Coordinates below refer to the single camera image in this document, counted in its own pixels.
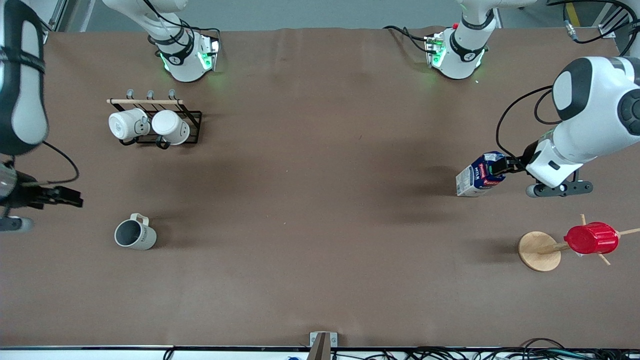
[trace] mug handle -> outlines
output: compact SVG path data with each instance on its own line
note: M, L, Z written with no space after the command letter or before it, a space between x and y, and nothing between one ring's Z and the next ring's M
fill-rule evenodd
M131 214L131 217L129 218L129 220L134 220L134 221L138 221L138 218L142 219L142 224L143 225L149 225L149 218L146 216L143 216L140 213L133 213Z
M133 144L135 144L136 142L138 142L138 138L139 138L139 136L136 136L135 138L133 138L133 139L129 140L128 142L125 142L125 141L123 141L123 140L121 140L121 139L118 139L118 140L120 141L120 143L121 143L122 145L124 145L124 146L129 146L129 145L133 145Z
M162 150L167 150L169 149L169 146L171 145L171 143L169 142L164 142L162 141L162 135L158 135L158 137L156 138L156 146L159 147Z

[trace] brown table surface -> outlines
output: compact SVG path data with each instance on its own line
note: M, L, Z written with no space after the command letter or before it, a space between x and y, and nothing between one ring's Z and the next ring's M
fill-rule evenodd
M640 236L609 267L567 252L541 274L516 253L524 233L560 240L580 213L639 226L640 147L586 165L591 195L530 199L517 174L486 197L454 196L454 176L497 148L511 101L579 56L617 54L613 41L498 30L477 72L452 81L388 31L224 33L221 72L182 84L146 37L49 37L49 141L80 167L71 187L85 205L13 212L36 227L1 236L2 345L297 345L316 330L348 346L640 345ZM129 88L176 89L205 114L201 142L120 145L105 100ZM513 152L547 129L534 101L504 123ZM541 116L556 119L548 99ZM70 174L45 147L17 167ZM152 218L150 251L113 241L133 212Z

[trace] white mug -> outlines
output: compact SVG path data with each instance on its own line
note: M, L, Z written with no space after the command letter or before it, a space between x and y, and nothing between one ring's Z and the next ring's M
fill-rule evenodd
M148 135L151 131L147 113L138 108L111 114L109 128L113 136L120 140L131 140L137 136Z
M113 234L116 243L134 250L148 250L156 243L156 231L149 227L149 218L139 213L131 214L128 220L116 227Z
M182 144L191 134L189 124L171 110L157 112L151 120L151 126L158 135L162 135L164 141L171 145Z

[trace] gray floor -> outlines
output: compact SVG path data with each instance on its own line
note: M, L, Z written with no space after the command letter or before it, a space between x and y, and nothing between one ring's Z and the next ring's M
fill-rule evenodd
M216 26L222 31L282 28L382 28L386 25L424 28L460 21L453 0L191 0L179 16L192 26ZM545 1L523 10L501 10L505 27L561 27L561 7ZM128 18L97 0L87 31L141 31Z

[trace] mug rack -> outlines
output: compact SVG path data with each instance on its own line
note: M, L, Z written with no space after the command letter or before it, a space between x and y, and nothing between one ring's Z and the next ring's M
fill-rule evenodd
M126 111L130 109L125 109L123 105L128 105L131 108L138 108L144 111L147 115L147 121L151 121L156 113L162 110L172 110L182 120L189 120L191 124L189 125L191 128L191 134L189 138L184 143L198 143L200 138L200 126L202 123L202 111L191 111L187 109L184 105L184 101L182 99L178 99L175 96L175 90L169 90L168 100L156 100L154 99L153 90L149 90L147 92L147 98L145 100L138 100L133 98L133 89L127 90L127 98L126 99L108 99L107 103L113 105L118 111ZM146 143L152 144L154 143L162 150L167 150L171 145L168 142L164 142L162 139L162 135L159 135L151 130L151 132L147 135L136 136L135 138L124 141L119 140L120 143L124 146L133 145L135 143Z

